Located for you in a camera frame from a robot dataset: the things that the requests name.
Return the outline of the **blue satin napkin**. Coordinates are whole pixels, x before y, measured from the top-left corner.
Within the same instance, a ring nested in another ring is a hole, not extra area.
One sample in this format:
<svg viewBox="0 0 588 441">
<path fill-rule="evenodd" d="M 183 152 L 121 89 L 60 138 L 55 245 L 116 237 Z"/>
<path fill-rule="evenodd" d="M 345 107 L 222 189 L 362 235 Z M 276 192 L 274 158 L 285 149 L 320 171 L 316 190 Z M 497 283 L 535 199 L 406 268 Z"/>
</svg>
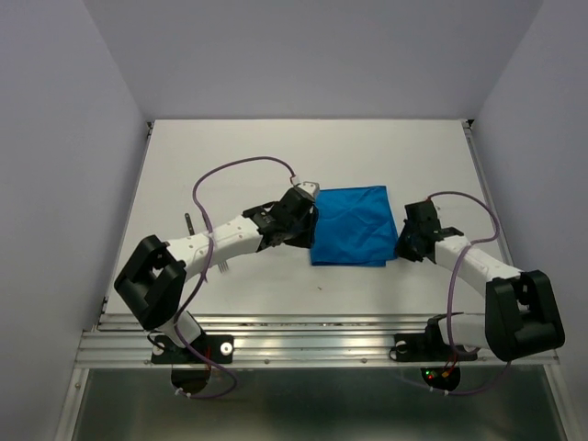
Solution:
<svg viewBox="0 0 588 441">
<path fill-rule="evenodd" d="M 324 189 L 310 249 L 313 266 L 384 267 L 398 233 L 385 186 Z"/>
</svg>

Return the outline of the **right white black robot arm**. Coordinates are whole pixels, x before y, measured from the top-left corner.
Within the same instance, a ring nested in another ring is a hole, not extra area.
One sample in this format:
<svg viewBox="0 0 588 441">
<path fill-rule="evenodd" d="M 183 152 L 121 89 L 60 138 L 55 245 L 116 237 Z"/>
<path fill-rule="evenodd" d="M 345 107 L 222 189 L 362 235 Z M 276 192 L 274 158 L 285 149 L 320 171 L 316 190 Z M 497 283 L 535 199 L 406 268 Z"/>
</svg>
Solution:
<svg viewBox="0 0 588 441">
<path fill-rule="evenodd" d="M 398 257 L 428 260 L 450 271 L 448 300 L 460 280 L 484 302 L 481 314 L 455 312 L 428 319 L 420 333 L 395 334 L 390 350 L 398 362 L 474 361 L 481 349 L 503 362 L 562 347 L 565 331 L 548 276 L 523 271 L 482 251 L 454 227 L 444 227 L 431 199 L 408 204 L 396 244 Z"/>
</svg>

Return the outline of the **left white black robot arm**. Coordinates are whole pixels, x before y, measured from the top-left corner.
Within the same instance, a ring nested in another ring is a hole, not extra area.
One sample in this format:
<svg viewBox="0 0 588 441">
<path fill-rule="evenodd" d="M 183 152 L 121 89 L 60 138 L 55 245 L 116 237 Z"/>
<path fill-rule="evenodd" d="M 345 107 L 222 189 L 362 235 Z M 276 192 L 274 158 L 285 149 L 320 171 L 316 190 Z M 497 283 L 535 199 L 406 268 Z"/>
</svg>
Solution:
<svg viewBox="0 0 588 441">
<path fill-rule="evenodd" d="M 303 182 L 279 201 L 248 209 L 212 232 L 167 242 L 147 236 L 120 270 L 114 289 L 144 330 L 163 333 L 183 361 L 196 361 L 204 353 L 204 332 L 180 306 L 184 285 L 234 257 L 282 244 L 310 249 L 319 193 L 318 184 Z"/>
</svg>

